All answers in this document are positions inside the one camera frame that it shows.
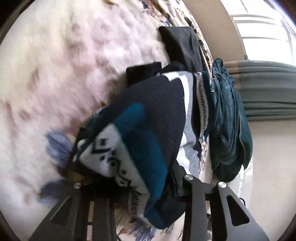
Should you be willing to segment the striped navy knit sweater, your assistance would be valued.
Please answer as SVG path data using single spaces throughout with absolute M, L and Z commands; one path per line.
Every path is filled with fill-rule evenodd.
M 199 174 L 213 108 L 209 77 L 154 62 L 127 68 L 126 78 L 127 89 L 81 128 L 73 167 L 128 188 L 130 214 L 164 229 L 185 212 L 183 176 Z

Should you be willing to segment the teal folded velvet quilt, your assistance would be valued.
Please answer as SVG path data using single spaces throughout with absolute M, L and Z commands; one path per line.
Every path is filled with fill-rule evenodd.
M 214 123 L 210 132 L 212 170 L 223 182 L 230 182 L 246 169 L 253 152 L 252 135 L 234 78 L 223 60 L 214 60 L 211 91 Z

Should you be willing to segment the right grey-blue curtain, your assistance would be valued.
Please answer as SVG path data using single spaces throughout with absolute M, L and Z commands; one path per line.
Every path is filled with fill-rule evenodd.
M 295 119 L 295 66 L 256 60 L 224 62 L 249 121 Z

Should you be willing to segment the floral bed blanket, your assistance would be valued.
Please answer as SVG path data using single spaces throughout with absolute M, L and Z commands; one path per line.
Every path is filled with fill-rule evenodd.
M 1 212 L 16 238 L 49 211 L 41 188 L 62 179 L 48 137 L 73 141 L 127 67 L 168 64 L 160 26 L 193 28 L 207 67 L 243 58 L 221 1 L 1 1 Z

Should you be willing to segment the folded black garment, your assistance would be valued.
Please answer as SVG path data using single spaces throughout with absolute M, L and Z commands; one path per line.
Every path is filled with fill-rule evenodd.
M 171 62 L 182 64 L 188 72 L 206 71 L 200 43 L 191 27 L 161 26 L 159 33 Z

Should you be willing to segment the window with metal grille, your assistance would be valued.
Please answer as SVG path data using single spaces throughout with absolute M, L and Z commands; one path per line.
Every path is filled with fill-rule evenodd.
M 275 1 L 222 1 L 245 58 L 295 65 L 295 24 Z

